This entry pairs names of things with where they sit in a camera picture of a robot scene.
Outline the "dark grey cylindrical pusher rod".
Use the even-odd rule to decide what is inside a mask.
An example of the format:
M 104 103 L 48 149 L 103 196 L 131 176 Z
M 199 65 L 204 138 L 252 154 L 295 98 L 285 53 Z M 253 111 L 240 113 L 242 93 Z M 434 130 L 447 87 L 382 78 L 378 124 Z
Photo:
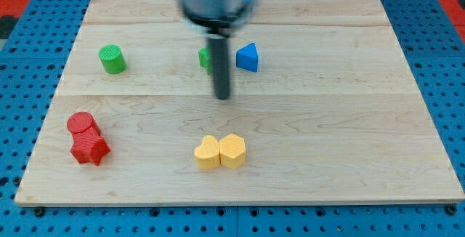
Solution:
M 230 96 L 230 57 L 228 38 L 210 35 L 207 46 L 211 59 L 211 74 L 213 78 L 214 94 L 219 100 L 226 100 Z

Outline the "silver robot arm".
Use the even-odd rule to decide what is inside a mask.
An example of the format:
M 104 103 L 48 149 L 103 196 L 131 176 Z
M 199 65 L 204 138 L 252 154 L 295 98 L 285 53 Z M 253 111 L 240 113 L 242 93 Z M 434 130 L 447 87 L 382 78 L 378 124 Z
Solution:
M 254 0 L 179 0 L 183 16 L 206 37 L 215 97 L 230 97 L 229 38 L 245 25 Z

